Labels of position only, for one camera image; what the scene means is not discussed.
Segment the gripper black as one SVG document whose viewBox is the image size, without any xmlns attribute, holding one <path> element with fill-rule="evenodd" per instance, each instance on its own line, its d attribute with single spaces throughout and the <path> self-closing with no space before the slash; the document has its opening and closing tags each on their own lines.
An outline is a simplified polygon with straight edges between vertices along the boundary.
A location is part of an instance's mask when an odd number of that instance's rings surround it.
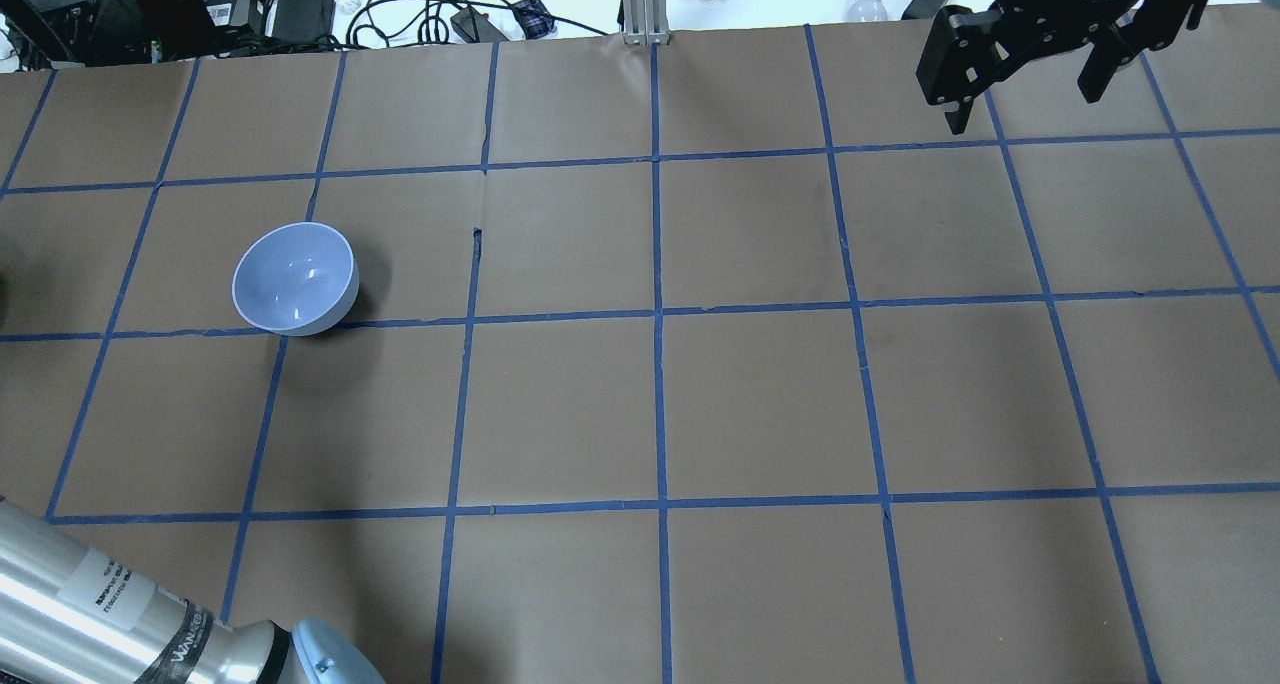
<svg viewBox="0 0 1280 684">
<path fill-rule="evenodd" d="M 1119 69 L 1143 50 L 1170 46 L 1193 31 L 1210 0 L 995 0 L 991 9 L 943 6 L 932 20 L 916 81 L 925 101 L 941 106 L 950 132 L 963 134 L 975 100 L 1011 76 L 1010 59 L 1028 46 L 1066 53 L 1092 44 L 1076 79 L 1082 97 L 1098 102 Z"/>
</svg>

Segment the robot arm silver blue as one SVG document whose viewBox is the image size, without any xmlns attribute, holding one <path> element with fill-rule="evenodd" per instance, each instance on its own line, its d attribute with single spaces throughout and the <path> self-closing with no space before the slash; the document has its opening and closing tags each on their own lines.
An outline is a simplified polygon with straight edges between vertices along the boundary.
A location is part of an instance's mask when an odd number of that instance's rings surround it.
<svg viewBox="0 0 1280 684">
<path fill-rule="evenodd" d="M 5 683 L 379 683 L 314 617 L 232 628 L 122 561 L 1 506 Z"/>
</svg>

